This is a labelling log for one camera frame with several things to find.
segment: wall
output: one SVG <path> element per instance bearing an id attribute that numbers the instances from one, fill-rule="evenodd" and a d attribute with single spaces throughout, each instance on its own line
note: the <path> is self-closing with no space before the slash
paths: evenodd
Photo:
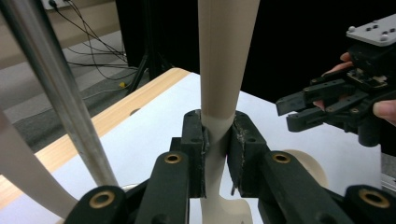
<path id="1" fill-rule="evenodd" d="M 106 35 L 120 29 L 114 0 L 75 0 L 73 2 L 79 8 L 84 20 L 98 35 Z M 60 12 L 75 24 L 82 25 L 81 19 L 71 7 L 60 8 Z M 62 48 L 87 41 L 87 36 L 81 30 L 57 12 L 48 10 L 47 14 Z M 0 17 L 0 40 L 0 69 L 26 61 L 3 15 Z"/>

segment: gray floor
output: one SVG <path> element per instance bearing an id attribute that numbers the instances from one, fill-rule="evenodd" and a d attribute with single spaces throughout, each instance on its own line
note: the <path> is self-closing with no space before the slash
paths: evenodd
<path id="1" fill-rule="evenodd" d="M 120 32 L 102 36 L 101 40 L 112 48 L 123 51 Z M 95 53 L 103 53 L 102 50 L 108 50 L 98 41 L 92 41 L 92 46 L 99 49 L 95 49 Z M 83 43 L 70 49 L 91 53 L 89 47 Z M 69 62 L 93 63 L 92 56 L 77 54 L 69 49 L 64 49 L 64 55 Z M 95 55 L 96 63 L 126 66 L 126 62 L 122 59 L 122 56 L 118 58 L 111 54 Z M 81 96 L 86 98 L 85 102 L 92 116 L 121 99 L 126 90 L 120 88 L 119 84 L 121 82 L 130 83 L 134 77 L 130 75 L 121 80 L 109 80 L 104 77 L 104 75 L 112 78 L 123 77 L 132 74 L 134 69 L 100 67 L 101 74 L 94 66 L 71 64 L 70 67 L 81 91 Z M 149 78 L 145 75 L 140 86 L 147 81 L 149 81 Z M 65 134 L 28 63 L 20 63 L 0 70 L 0 107 L 34 152 Z M 383 154 L 382 177 L 385 181 L 383 185 L 396 190 L 395 167 L 396 158 Z"/>

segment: beige pole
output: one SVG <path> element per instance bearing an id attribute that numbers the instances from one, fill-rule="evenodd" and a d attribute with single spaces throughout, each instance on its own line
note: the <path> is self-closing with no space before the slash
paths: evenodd
<path id="1" fill-rule="evenodd" d="M 210 144 L 205 159 L 207 198 L 201 200 L 205 224 L 252 223 L 248 203 L 223 199 L 219 187 L 259 3 L 198 1 L 202 124 Z"/>

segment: metal pole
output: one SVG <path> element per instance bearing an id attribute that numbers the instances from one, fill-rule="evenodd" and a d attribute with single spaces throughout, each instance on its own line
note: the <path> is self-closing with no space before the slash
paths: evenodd
<path id="1" fill-rule="evenodd" d="M 117 186 L 87 107 L 39 0 L 1 0 L 1 11 L 98 186 Z"/>

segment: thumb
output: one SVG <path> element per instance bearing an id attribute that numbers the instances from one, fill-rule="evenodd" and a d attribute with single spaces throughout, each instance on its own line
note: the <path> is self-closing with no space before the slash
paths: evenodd
<path id="1" fill-rule="evenodd" d="M 373 106 L 373 113 L 396 126 L 396 100 L 377 102 Z"/>

